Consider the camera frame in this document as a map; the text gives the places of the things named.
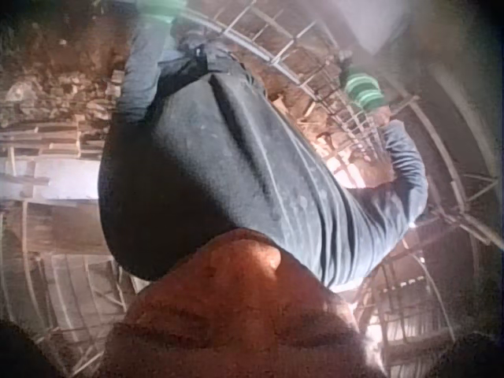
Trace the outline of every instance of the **rubble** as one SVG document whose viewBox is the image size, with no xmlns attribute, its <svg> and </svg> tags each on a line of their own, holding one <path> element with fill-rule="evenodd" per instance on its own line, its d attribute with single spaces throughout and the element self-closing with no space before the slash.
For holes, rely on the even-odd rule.
<svg viewBox="0 0 504 378">
<path fill-rule="evenodd" d="M 0 156 L 100 159 L 123 79 L 25 72 L 0 98 Z"/>
<path fill-rule="evenodd" d="M 15 83 L 6 94 L 7 102 L 19 102 L 35 99 L 37 99 L 37 94 L 35 93 L 32 82 L 29 80 Z"/>
</svg>

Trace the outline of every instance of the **person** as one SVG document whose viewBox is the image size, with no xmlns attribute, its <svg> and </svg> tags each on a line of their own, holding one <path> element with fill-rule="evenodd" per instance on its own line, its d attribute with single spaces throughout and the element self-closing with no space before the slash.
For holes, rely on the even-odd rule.
<svg viewBox="0 0 504 378">
<path fill-rule="evenodd" d="M 364 277 L 424 210 L 424 165 L 377 82 L 347 94 L 383 124 L 396 178 L 349 190 L 201 30 L 144 15 L 99 180 L 102 228 L 153 281 L 116 324 L 98 376 L 383 376 L 328 287 Z"/>
</svg>

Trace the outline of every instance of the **construction site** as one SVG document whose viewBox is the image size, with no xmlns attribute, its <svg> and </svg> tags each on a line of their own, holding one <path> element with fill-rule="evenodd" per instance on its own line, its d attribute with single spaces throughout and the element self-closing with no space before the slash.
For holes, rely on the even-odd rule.
<svg viewBox="0 0 504 378">
<path fill-rule="evenodd" d="M 135 1 L 26 3 L 0 34 L 0 318 L 66 376 L 92 376 L 150 284 L 115 262 L 98 211 Z M 369 276 L 330 287 L 391 377 L 422 377 L 458 338 L 502 332 L 502 57 L 484 16 L 459 17 L 458 3 L 188 0 L 180 15 L 222 38 L 344 187 L 393 172 L 376 126 L 342 91 L 340 51 L 405 123 L 427 208 Z"/>
</svg>

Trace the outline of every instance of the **green striped glove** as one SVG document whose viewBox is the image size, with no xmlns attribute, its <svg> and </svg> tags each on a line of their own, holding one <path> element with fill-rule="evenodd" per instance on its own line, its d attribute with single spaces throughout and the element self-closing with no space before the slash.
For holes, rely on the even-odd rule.
<svg viewBox="0 0 504 378">
<path fill-rule="evenodd" d="M 378 81 L 361 70 L 345 68 L 340 82 L 348 97 L 365 112 L 372 112 L 387 104 Z"/>
<path fill-rule="evenodd" d="M 187 0 L 140 0 L 140 13 L 171 24 L 187 6 Z"/>
</svg>

